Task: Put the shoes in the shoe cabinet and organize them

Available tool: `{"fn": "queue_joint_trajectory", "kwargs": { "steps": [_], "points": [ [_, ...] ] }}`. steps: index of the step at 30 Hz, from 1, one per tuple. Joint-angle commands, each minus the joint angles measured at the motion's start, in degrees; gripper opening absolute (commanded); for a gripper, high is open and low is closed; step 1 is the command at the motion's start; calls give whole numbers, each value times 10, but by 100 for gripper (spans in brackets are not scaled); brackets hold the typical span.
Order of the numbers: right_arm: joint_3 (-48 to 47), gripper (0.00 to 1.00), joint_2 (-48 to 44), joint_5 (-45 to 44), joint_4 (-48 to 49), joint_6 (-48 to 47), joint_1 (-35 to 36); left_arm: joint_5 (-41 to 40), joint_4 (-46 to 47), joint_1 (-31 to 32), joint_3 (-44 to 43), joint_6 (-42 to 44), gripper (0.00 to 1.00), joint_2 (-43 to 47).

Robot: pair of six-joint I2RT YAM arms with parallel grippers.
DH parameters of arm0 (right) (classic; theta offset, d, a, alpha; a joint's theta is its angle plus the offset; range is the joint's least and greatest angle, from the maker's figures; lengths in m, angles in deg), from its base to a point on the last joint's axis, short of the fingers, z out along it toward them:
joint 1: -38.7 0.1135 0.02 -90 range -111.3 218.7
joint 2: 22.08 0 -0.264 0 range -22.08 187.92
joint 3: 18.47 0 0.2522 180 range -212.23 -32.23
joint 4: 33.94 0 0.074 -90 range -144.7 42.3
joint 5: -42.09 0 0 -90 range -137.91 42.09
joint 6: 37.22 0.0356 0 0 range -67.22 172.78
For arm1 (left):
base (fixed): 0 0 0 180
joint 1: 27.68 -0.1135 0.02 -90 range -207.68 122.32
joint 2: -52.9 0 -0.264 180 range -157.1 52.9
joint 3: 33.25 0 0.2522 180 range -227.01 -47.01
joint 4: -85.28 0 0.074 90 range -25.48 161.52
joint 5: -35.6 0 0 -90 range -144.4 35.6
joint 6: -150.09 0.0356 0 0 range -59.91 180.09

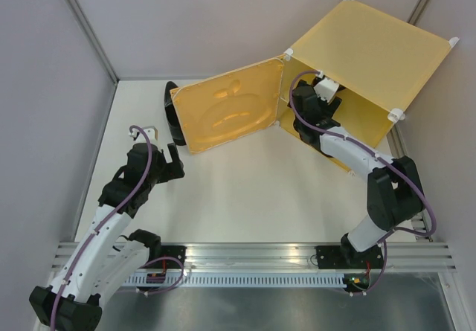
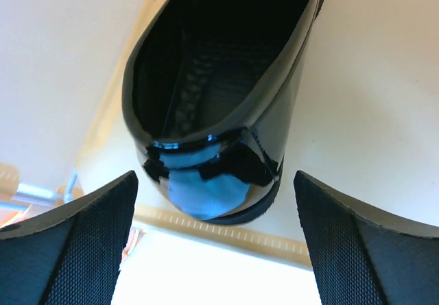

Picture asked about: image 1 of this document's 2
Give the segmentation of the black leather shoe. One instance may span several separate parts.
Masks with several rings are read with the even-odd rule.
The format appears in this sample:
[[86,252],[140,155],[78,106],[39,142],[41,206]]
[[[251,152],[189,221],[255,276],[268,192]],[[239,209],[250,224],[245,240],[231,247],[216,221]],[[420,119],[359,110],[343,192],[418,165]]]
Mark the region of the black leather shoe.
[[186,141],[171,97],[171,91],[177,87],[178,86],[173,81],[168,81],[166,83],[164,90],[164,111],[173,142],[178,146],[185,146]]

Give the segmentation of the yellow cabinet door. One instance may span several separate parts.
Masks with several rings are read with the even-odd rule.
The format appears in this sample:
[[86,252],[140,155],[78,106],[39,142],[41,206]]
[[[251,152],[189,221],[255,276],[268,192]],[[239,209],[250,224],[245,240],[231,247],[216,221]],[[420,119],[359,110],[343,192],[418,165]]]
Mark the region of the yellow cabinet door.
[[271,126],[277,115],[283,56],[171,90],[185,143],[198,154]]

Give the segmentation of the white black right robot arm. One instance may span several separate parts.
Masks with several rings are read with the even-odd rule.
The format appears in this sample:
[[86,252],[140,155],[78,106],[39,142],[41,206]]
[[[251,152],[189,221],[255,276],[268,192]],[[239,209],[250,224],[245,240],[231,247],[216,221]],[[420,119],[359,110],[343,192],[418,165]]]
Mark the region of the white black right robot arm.
[[381,154],[334,120],[340,104],[339,97],[331,103],[321,99],[304,80],[298,81],[289,100],[295,114],[293,127],[302,142],[340,161],[367,184],[367,215],[341,238],[337,257],[348,268],[365,261],[380,266],[378,243],[425,209],[422,185],[411,158]]

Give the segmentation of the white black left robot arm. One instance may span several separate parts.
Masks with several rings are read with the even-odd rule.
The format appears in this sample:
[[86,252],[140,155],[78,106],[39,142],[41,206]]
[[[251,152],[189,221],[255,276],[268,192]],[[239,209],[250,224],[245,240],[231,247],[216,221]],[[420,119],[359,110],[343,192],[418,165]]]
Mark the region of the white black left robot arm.
[[184,177],[175,144],[167,146],[171,161],[154,144],[135,143],[127,163],[103,188],[90,227],[68,262],[48,286],[37,286],[29,301],[39,321],[51,330],[95,330],[113,294],[138,269],[175,266],[183,259],[164,254],[160,236],[138,229],[108,256],[157,184]]

